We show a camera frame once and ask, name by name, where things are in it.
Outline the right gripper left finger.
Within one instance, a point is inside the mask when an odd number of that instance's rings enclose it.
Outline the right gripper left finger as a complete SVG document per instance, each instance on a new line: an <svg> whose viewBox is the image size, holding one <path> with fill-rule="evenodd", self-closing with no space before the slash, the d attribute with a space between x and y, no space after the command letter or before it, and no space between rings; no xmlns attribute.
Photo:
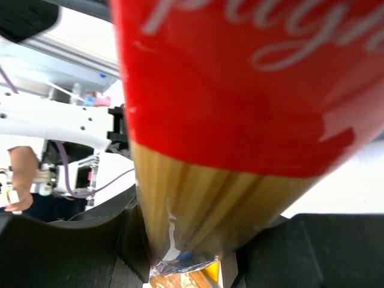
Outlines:
<svg viewBox="0 0 384 288"><path fill-rule="evenodd" d="M141 287L149 270L134 187L68 221L1 215L2 287Z"/></svg>

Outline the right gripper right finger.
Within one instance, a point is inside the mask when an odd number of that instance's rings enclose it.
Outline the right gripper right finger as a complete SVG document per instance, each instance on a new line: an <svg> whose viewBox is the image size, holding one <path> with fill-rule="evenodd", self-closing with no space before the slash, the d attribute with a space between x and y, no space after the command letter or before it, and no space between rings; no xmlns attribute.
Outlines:
<svg viewBox="0 0 384 288"><path fill-rule="evenodd" d="M236 256L234 287L383 287L383 215L282 218Z"/></svg>

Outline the red spaghetti bag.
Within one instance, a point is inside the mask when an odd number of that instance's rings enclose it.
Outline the red spaghetti bag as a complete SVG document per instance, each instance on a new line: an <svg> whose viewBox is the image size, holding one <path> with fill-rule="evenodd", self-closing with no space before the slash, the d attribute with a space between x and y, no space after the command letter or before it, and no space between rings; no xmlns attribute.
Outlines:
<svg viewBox="0 0 384 288"><path fill-rule="evenodd" d="M383 130L382 1L112 1L154 269L243 246Z"/></svg>

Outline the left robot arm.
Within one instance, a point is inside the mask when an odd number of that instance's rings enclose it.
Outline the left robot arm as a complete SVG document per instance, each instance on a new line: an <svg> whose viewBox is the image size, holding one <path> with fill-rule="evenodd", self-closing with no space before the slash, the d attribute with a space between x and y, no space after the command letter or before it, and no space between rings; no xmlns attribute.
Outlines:
<svg viewBox="0 0 384 288"><path fill-rule="evenodd" d="M1 2L1 134L130 157L108 1Z"/></svg>

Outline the person forearm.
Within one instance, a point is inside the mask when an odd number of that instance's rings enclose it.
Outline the person forearm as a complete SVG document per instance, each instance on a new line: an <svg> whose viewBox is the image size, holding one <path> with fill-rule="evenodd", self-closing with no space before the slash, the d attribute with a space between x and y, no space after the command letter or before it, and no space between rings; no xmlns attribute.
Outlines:
<svg viewBox="0 0 384 288"><path fill-rule="evenodd" d="M39 167L36 154L28 146L11 148L8 153L13 171L13 188L18 192L29 193Z"/></svg>

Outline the person hand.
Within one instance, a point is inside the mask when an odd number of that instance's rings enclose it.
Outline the person hand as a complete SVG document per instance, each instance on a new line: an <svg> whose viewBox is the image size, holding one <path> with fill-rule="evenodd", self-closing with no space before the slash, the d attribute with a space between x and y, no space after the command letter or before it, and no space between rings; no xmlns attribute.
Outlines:
<svg viewBox="0 0 384 288"><path fill-rule="evenodd" d="M18 186L13 188L13 191L17 194L18 202L7 205L5 207L5 211L22 212L29 209L34 201L30 192L30 188Z"/></svg>

